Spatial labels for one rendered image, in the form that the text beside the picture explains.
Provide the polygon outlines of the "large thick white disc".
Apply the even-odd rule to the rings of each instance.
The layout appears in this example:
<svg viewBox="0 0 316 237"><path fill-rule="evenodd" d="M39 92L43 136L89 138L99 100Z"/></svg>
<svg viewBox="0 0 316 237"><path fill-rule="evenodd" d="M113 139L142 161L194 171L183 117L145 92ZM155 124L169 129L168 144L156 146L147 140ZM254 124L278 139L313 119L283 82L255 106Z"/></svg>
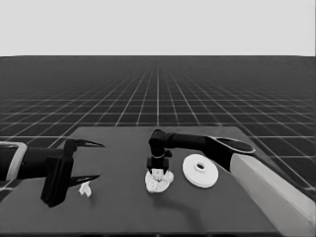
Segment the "large thick white disc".
<svg viewBox="0 0 316 237"><path fill-rule="evenodd" d="M213 187L219 177L216 165L200 154L191 154L184 159L183 173L193 185L204 189Z"/></svg>

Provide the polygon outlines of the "small white T-shaped piece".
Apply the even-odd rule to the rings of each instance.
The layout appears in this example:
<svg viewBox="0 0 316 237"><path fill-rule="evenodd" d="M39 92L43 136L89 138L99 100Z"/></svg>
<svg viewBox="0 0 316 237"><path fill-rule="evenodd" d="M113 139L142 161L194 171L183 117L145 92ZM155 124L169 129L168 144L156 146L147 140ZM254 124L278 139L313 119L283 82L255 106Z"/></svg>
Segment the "small white T-shaped piece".
<svg viewBox="0 0 316 237"><path fill-rule="evenodd" d="M80 186L79 193L81 195L86 195L87 197L90 197L92 195L92 190L90 188L90 183L89 182L83 183Z"/></svg>

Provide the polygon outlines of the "white round carrier with hole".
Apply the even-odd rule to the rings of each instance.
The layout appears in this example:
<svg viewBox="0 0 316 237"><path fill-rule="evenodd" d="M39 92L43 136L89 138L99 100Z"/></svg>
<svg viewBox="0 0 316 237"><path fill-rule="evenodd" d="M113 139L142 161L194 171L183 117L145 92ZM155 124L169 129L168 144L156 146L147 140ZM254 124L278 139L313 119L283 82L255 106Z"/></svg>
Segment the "white round carrier with hole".
<svg viewBox="0 0 316 237"><path fill-rule="evenodd" d="M158 192L157 193L162 193L162 192L166 191L172 183L165 182L162 179L161 181L154 180L152 183L149 183L149 184L156 184L158 186Z"/></svg>

